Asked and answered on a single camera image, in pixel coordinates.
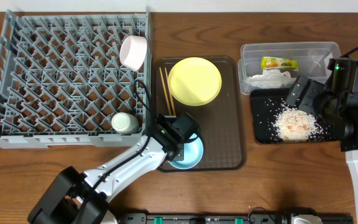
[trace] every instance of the yellow plate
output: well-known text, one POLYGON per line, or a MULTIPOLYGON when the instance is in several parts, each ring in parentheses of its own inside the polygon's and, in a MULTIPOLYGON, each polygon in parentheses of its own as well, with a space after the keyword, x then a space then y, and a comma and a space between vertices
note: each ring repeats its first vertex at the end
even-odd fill
POLYGON ((172 96, 180 103, 201 106, 219 94, 222 77, 218 68, 203 58, 186 58, 178 62, 168 77, 172 96))

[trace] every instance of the clear plastic container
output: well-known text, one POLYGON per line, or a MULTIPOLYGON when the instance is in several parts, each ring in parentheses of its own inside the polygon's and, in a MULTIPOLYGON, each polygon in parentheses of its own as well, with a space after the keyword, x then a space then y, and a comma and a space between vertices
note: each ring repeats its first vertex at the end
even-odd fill
POLYGON ((288 88, 298 75, 306 75, 324 83, 331 71, 326 67, 330 58, 341 56, 338 44, 335 42, 294 42, 272 44, 245 44, 241 47, 239 61, 239 81, 241 92, 249 95, 252 90, 266 88, 288 88), (289 58, 298 61, 299 69, 289 71, 291 78, 250 79, 261 75, 260 61, 262 57, 289 58))

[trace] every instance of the green tape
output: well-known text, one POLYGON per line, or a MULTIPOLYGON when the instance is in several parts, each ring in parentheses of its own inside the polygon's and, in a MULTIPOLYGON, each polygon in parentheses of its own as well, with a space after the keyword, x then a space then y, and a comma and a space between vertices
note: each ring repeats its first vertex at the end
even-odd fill
POLYGON ((155 217, 154 218, 154 224, 162 224, 162 218, 161 217, 155 217))
POLYGON ((234 220, 234 224, 244 224, 244 220, 242 218, 236 218, 234 220))

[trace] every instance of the wooden tabletop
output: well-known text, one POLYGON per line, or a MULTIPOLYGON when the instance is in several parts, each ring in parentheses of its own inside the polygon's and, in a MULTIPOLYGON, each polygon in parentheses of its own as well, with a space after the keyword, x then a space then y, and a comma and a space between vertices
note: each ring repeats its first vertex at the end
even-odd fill
MULTIPOLYGON (((0 32, 3 19, 0 13, 0 32)), ((152 20, 154 61, 206 55, 228 55, 238 61, 243 44, 263 42, 334 41, 342 52, 358 45, 358 14, 158 13, 152 14, 152 20)), ((247 150, 243 168, 149 172, 122 191, 113 200, 113 208, 119 213, 246 214, 255 206, 270 211, 310 207, 356 217, 352 180, 339 143, 257 144, 249 97, 242 95, 241 101, 247 150)), ((27 223, 30 210, 64 168, 74 166, 82 172, 123 150, 93 146, 0 149, 0 223, 27 223)))

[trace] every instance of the plastic crate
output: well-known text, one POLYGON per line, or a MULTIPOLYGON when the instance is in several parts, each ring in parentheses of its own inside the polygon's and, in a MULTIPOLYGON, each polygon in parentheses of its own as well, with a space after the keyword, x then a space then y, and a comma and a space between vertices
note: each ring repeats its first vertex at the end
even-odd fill
POLYGON ((24 16, 7 11, 0 39, 0 147, 43 148, 90 144, 132 146, 146 127, 152 23, 149 13, 24 16), (119 62, 128 35, 147 38, 142 68, 119 62), (111 127, 117 112, 138 117, 139 132, 111 127))
POLYGON ((324 83, 331 74, 331 71, 326 68, 329 59, 340 56, 341 52, 335 42, 245 44, 241 47, 241 60, 238 64, 241 92, 249 95, 252 90, 289 88, 298 75, 306 75, 324 83), (298 71, 287 70, 292 78, 250 79, 249 77, 262 74, 262 69, 260 68, 262 57, 297 60, 299 69, 298 71))

